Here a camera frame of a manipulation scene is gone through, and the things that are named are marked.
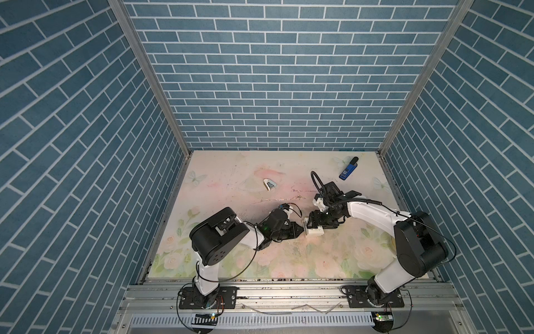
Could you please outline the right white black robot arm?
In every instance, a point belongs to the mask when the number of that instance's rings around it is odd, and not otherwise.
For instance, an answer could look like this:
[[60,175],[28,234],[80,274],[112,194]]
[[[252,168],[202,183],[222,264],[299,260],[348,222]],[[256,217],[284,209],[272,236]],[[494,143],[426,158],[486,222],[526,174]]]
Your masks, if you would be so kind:
[[328,205],[318,198],[314,205],[317,209],[305,219],[307,234],[321,228],[338,228],[346,218],[357,218],[394,239],[396,259],[368,280],[367,295],[372,303],[444,264],[449,256],[445,237],[424,212],[410,214],[393,210],[380,201],[366,198],[340,200]]

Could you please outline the aluminium front rail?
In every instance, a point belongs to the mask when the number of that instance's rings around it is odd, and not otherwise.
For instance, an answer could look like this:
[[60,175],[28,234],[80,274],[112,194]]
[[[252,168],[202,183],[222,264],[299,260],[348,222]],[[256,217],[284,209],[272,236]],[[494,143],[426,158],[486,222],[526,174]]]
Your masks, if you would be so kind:
[[239,288],[235,309],[180,310],[179,297],[185,281],[148,281],[143,285],[127,288],[118,314],[119,326],[125,328],[135,315],[149,314],[153,317],[169,314],[176,324],[181,324],[188,313],[220,312],[223,315],[252,311],[267,315],[292,315],[297,312],[346,313],[350,311],[445,311],[461,313],[465,310],[453,285],[431,279],[417,279],[401,287],[403,308],[350,308],[347,298],[341,293],[344,285],[365,285],[354,280],[244,280],[222,283],[221,287]]

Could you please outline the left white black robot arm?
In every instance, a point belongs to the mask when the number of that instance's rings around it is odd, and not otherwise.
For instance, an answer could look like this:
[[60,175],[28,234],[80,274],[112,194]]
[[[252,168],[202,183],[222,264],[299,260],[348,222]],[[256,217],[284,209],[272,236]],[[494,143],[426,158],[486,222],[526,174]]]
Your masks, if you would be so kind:
[[239,244],[259,252],[272,243],[298,238],[304,228],[291,220],[291,214],[303,216],[295,203],[283,203],[258,224],[241,220],[226,207],[201,222],[189,234],[197,258],[193,291],[202,297],[213,297],[219,290],[219,263]]

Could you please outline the blue black stapler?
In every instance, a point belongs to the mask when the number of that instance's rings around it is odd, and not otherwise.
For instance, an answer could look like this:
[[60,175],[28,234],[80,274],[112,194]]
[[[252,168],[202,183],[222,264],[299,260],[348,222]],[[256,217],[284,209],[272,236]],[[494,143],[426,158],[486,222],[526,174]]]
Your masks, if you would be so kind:
[[358,161],[359,161],[359,157],[353,157],[352,160],[350,160],[350,162],[346,166],[346,168],[339,175],[339,178],[341,180],[346,180],[357,168]]

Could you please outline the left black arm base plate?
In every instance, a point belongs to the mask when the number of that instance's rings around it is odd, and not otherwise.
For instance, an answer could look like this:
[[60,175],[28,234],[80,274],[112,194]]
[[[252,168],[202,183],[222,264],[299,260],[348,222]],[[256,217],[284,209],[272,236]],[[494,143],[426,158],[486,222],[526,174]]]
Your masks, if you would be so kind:
[[238,290],[239,288],[234,286],[219,287],[204,296],[195,285],[183,287],[178,308],[180,310],[235,309]]

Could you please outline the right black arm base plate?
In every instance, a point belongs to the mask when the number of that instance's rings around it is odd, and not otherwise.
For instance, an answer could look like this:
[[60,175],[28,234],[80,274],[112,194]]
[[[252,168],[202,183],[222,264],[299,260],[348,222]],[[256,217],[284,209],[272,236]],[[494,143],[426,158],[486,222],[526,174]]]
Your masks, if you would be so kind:
[[347,298],[350,308],[403,308],[405,306],[399,289],[385,294],[374,286],[344,285],[340,291]]

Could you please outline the white bow gift box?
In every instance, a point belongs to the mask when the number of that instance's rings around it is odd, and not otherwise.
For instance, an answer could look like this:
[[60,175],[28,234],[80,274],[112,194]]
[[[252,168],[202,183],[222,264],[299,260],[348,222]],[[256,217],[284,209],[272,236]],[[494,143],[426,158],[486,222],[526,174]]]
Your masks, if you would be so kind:
[[324,235],[324,229],[321,226],[319,226],[317,228],[309,227],[309,219],[308,218],[304,218],[303,219],[303,228],[304,228],[306,237],[318,237],[318,236]]

